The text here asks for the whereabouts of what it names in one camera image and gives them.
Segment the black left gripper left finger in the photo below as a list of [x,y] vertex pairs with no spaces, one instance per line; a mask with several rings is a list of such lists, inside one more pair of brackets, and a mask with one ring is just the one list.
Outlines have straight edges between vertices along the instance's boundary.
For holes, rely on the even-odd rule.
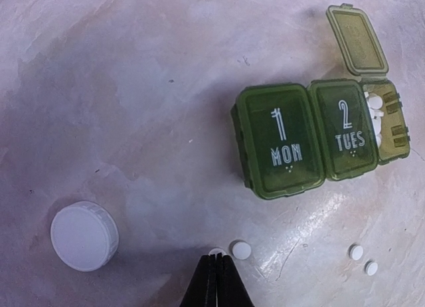
[[194,271],[180,307],[216,306],[216,256],[203,255]]

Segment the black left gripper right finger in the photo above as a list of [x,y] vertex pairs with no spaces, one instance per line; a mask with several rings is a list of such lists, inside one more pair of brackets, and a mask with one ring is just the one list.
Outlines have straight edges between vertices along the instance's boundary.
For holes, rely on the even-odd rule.
[[253,307],[250,296],[229,255],[216,257],[216,295],[218,307]]

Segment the white bottle cap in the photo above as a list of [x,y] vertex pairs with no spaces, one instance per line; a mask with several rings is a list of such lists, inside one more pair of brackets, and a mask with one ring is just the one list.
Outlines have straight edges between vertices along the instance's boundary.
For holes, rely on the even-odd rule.
[[54,216],[50,240],[63,263],[80,272],[92,272],[112,259],[120,236],[107,210],[91,201],[79,201]]

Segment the green pill organizer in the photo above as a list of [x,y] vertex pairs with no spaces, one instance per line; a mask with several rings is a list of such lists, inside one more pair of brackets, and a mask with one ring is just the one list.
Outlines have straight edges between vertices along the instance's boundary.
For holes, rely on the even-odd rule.
[[244,184],[261,199],[359,177],[410,154],[400,95],[367,14],[343,4],[326,15],[349,78],[250,86],[232,107]]

